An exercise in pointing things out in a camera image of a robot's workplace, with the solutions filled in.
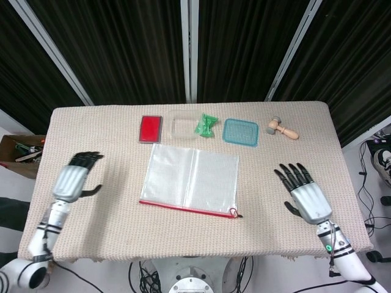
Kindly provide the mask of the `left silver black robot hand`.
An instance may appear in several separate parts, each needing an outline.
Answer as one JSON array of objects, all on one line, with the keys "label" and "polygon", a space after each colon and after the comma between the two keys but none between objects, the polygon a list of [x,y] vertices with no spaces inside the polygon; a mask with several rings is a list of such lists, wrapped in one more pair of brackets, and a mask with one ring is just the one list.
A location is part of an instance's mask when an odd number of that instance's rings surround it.
[{"label": "left silver black robot hand", "polygon": [[53,189],[54,198],[74,203],[79,198],[90,197],[99,192],[101,184],[92,190],[83,190],[83,187],[91,169],[102,158],[104,156],[97,151],[76,153],[59,174]]}]

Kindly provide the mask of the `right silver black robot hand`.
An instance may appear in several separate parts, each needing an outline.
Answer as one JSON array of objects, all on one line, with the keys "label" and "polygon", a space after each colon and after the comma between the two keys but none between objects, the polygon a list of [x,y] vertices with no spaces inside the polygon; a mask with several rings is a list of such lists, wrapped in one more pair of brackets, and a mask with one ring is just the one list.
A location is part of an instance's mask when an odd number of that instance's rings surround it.
[{"label": "right silver black robot hand", "polygon": [[279,169],[274,169],[274,173],[296,205],[293,206],[288,201],[284,203],[292,214],[311,225],[323,223],[331,218],[332,208],[329,201],[302,164],[279,164]]}]

